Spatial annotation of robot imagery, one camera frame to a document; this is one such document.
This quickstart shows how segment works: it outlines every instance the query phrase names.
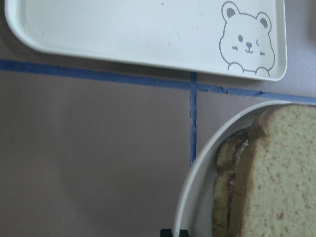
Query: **white bowl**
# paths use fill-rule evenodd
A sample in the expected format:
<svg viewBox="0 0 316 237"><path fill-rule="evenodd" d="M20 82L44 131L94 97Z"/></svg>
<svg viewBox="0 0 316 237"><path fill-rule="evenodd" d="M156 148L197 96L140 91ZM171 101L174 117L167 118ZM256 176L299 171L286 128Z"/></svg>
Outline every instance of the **white bowl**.
<svg viewBox="0 0 316 237"><path fill-rule="evenodd" d="M269 101L251 106L225 123L204 145L184 182L176 210L173 233L188 230L190 237L212 237L213 183L217 175L215 154L234 132L251 126L266 109L286 101Z"/></svg>

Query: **white plate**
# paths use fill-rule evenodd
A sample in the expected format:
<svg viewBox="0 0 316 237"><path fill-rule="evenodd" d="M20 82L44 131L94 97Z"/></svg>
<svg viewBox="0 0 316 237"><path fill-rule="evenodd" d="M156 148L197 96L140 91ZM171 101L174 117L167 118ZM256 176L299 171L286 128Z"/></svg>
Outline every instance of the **white plate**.
<svg viewBox="0 0 316 237"><path fill-rule="evenodd" d="M274 81L286 71L284 0L6 0L5 15L46 53Z"/></svg>
<svg viewBox="0 0 316 237"><path fill-rule="evenodd" d="M173 226L174 236L188 230L191 237L212 237L213 183L217 175L216 151L234 132L249 127L266 109L285 101L263 102L238 113L205 144L184 182Z"/></svg>

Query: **bear paw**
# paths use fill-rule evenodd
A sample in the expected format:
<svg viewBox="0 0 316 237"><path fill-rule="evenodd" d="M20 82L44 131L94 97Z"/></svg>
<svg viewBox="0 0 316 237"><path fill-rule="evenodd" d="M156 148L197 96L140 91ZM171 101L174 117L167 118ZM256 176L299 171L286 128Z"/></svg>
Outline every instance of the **bear paw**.
<svg viewBox="0 0 316 237"><path fill-rule="evenodd" d="M231 63L228 65L228 71L237 72L237 73L243 73L244 70L242 66L239 63Z"/></svg>
<svg viewBox="0 0 316 237"><path fill-rule="evenodd" d="M262 77L269 77L269 71L265 68L258 68L256 71L256 75L262 76Z"/></svg>

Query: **bear mouth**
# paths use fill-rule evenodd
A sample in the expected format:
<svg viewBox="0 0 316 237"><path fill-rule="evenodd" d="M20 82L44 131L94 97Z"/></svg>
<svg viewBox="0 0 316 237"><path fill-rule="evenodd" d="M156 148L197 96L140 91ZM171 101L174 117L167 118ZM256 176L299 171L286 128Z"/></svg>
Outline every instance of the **bear mouth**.
<svg viewBox="0 0 316 237"><path fill-rule="evenodd" d="M253 53L253 51L250 51L250 49L248 49L248 50L246 49L245 51L246 51L246 53Z"/></svg>

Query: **bear face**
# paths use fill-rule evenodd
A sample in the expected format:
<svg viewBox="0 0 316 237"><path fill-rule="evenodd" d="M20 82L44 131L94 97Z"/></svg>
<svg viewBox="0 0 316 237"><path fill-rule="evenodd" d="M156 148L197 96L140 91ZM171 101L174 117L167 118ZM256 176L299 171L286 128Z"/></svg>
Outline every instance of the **bear face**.
<svg viewBox="0 0 316 237"><path fill-rule="evenodd" d="M275 53L270 40L271 21L267 14L259 12L256 17L240 13L237 6L228 1L222 6L225 20L220 52L228 63L237 64L242 71L255 72L264 69L268 75L275 63Z"/></svg>

